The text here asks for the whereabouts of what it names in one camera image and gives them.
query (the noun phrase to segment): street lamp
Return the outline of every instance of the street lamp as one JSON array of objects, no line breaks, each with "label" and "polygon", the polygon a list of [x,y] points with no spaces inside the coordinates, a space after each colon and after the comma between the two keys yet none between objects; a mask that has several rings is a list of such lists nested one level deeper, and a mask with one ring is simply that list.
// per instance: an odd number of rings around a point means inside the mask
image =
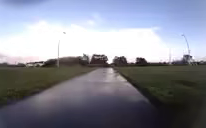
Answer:
[{"label": "street lamp", "polygon": [[58,59],[57,59],[57,67],[59,67],[59,45],[60,45],[60,39],[58,42]]},{"label": "street lamp", "polygon": [[182,34],[182,36],[185,38],[185,42],[186,42],[187,48],[188,48],[188,55],[190,55],[190,48],[189,48],[188,40],[187,40],[187,38],[186,38],[186,36],[184,34]]}]

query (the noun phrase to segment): white cloud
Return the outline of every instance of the white cloud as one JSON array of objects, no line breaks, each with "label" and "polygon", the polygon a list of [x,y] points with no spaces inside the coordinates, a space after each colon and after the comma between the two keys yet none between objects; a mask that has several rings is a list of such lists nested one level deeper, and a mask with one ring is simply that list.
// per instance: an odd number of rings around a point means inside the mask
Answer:
[{"label": "white cloud", "polygon": [[113,31],[89,30],[72,24],[63,26],[45,21],[28,25],[23,33],[0,39],[0,53],[17,57],[77,56],[83,53],[106,54],[110,59],[124,55],[129,60],[137,56],[149,61],[167,60],[168,48],[154,28],[122,28]]},{"label": "white cloud", "polygon": [[88,20],[87,24],[93,26],[96,24],[96,22],[94,20]]}]

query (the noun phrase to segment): grass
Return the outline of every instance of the grass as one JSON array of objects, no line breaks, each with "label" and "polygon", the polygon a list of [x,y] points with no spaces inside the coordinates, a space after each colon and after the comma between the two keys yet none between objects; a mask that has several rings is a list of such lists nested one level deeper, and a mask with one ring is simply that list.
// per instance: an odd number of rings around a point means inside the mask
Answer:
[{"label": "grass", "polygon": [[172,127],[206,126],[206,66],[120,67],[125,76],[151,101],[162,103],[172,115]]},{"label": "grass", "polygon": [[0,106],[40,92],[93,68],[0,68]]}]

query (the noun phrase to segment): wet road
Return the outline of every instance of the wet road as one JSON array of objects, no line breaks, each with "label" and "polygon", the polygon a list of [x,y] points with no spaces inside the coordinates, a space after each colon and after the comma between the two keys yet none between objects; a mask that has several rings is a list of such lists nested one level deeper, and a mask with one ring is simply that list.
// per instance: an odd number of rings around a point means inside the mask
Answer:
[{"label": "wet road", "polygon": [[101,68],[0,109],[0,128],[156,128],[156,109]]}]

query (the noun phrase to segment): tree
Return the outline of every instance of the tree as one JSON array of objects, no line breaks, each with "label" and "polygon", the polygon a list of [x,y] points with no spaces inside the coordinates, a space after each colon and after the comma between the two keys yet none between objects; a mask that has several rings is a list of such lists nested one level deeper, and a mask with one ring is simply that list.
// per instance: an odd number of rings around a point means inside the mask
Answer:
[{"label": "tree", "polygon": [[137,57],[136,58],[136,65],[146,66],[148,63],[145,58]]},{"label": "tree", "polygon": [[88,65],[90,62],[90,58],[87,54],[83,54],[82,57],[80,57],[80,64],[81,65]]},{"label": "tree", "polygon": [[127,59],[125,56],[120,56],[120,57],[115,56],[113,59],[113,64],[115,66],[127,65]]},{"label": "tree", "polygon": [[107,64],[108,57],[106,55],[94,54],[90,64]]},{"label": "tree", "polygon": [[54,67],[56,66],[56,62],[56,59],[49,59],[44,63],[43,67]]}]

